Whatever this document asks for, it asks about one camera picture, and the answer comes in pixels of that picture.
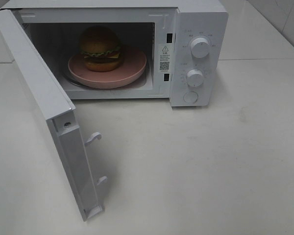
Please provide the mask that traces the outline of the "pink round plate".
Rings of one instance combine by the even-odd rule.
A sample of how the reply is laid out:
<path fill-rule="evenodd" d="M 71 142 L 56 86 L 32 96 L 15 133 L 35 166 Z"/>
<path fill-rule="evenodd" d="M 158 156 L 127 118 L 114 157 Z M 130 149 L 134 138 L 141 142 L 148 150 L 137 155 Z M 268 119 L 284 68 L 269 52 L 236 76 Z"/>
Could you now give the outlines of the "pink round plate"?
<path fill-rule="evenodd" d="M 95 72 L 86 68 L 81 54 L 76 54 L 69 59 L 68 69 L 71 75 L 85 86 L 99 89 L 122 87 L 138 79 L 147 65 L 146 55 L 135 47 L 125 47 L 123 57 L 124 61 L 118 68 Z"/>

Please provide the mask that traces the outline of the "burger with lettuce and cheese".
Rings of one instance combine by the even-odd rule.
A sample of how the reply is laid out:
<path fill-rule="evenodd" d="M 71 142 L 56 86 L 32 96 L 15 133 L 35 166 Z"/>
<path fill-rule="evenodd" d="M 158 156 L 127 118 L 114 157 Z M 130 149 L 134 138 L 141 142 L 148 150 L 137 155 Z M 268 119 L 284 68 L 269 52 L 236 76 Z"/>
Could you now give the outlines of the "burger with lettuce and cheese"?
<path fill-rule="evenodd" d="M 90 71 L 112 71 L 124 61 L 122 44 L 107 27 L 92 26 L 84 30 L 79 37 L 79 47 L 84 64 Z"/>

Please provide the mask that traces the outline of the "white microwave oven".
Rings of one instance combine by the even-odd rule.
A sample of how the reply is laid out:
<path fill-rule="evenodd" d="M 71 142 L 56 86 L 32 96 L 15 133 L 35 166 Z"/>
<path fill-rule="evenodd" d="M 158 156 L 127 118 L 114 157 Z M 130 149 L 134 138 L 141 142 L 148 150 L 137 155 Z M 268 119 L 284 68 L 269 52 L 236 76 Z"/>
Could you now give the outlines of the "white microwave oven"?
<path fill-rule="evenodd" d="M 10 0 L 0 34 L 44 118 L 83 220 L 103 211 L 74 100 L 206 106 L 228 13 L 218 0 Z"/>

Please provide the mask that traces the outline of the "glass microwave turntable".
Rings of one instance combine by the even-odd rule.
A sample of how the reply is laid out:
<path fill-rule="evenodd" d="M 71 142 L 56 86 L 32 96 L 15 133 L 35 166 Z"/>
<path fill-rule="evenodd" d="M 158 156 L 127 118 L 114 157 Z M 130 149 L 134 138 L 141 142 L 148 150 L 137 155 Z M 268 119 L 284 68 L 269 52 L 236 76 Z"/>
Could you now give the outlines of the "glass microwave turntable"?
<path fill-rule="evenodd" d="M 78 82 L 68 71 L 62 72 L 62 78 L 60 79 L 60 83 L 70 83 L 74 86 L 87 89 L 87 90 L 98 90 L 99 88 L 92 88 L 85 86 Z M 111 90 L 128 90 L 128 89 L 134 89 L 134 90 L 152 90 L 153 83 L 152 83 L 152 77 L 149 76 L 149 70 L 143 72 L 143 74 L 136 79 L 134 82 L 127 84 L 122 87 L 117 88 L 110 88 Z"/>

